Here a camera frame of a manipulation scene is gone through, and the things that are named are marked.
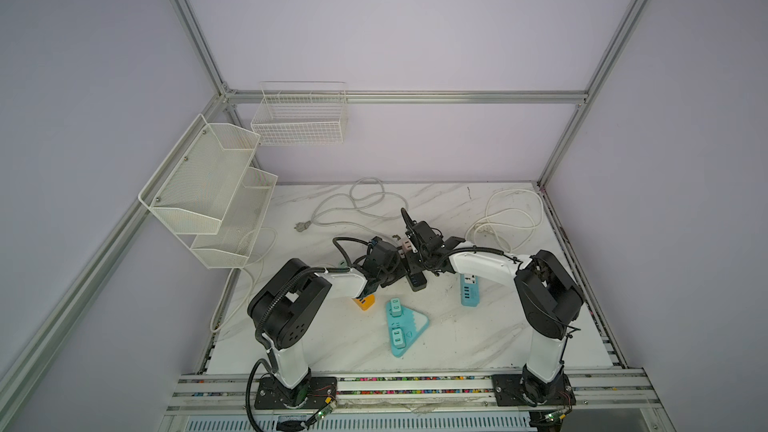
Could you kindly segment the black power strip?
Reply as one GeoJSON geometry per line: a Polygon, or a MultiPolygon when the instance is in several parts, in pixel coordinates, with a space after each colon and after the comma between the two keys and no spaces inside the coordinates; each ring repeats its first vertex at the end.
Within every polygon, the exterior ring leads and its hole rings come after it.
{"type": "Polygon", "coordinates": [[[423,267],[414,255],[407,254],[404,258],[404,266],[407,270],[406,279],[413,292],[419,292],[427,287],[427,279],[423,267]]]}

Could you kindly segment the blue power strip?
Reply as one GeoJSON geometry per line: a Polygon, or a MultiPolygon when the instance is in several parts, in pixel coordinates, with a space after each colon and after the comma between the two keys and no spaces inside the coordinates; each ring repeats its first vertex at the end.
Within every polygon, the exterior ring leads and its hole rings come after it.
{"type": "Polygon", "coordinates": [[[471,274],[460,275],[460,300],[464,307],[477,307],[480,303],[478,278],[471,274]]]}

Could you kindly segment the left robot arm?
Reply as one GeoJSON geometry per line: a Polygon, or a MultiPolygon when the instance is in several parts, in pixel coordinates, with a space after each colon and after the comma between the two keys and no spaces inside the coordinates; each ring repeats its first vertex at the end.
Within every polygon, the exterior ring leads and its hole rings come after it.
{"type": "Polygon", "coordinates": [[[362,310],[375,303],[375,292],[408,273],[402,248],[380,237],[368,241],[340,236],[332,244],[341,253],[339,266],[311,267],[298,258],[287,261],[250,301],[247,314],[255,338],[267,357],[252,367],[246,385],[246,413],[254,430],[261,427],[255,406],[273,395],[284,408],[299,408],[319,396],[305,360],[301,340],[323,303],[349,298],[362,310]]]}

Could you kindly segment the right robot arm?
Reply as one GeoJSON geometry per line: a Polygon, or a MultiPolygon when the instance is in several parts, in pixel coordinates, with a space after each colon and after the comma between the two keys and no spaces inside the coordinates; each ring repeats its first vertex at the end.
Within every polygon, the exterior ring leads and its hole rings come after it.
{"type": "Polygon", "coordinates": [[[413,271],[475,276],[516,290],[525,320],[533,329],[530,352],[511,395],[539,406],[574,399],[565,373],[564,354],[578,328],[573,322],[584,305],[580,286],[558,258],[547,250],[516,256],[501,249],[444,238],[425,221],[401,210],[411,250],[405,253],[413,271]]]}

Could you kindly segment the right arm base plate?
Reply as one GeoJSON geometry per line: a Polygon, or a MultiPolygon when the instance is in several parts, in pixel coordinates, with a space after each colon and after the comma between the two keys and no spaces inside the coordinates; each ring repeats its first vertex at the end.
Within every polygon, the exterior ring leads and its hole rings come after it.
{"type": "Polygon", "coordinates": [[[570,407],[576,403],[569,378],[564,373],[549,383],[523,373],[492,375],[491,382],[496,404],[500,407],[570,407]]]}

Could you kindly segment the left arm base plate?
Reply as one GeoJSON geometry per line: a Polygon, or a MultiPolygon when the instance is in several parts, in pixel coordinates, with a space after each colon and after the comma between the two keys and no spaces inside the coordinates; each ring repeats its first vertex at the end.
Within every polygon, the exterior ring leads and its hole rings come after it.
{"type": "Polygon", "coordinates": [[[256,410],[319,409],[337,395],[338,380],[320,376],[305,378],[295,388],[289,389],[273,377],[259,381],[253,399],[256,410]]]}

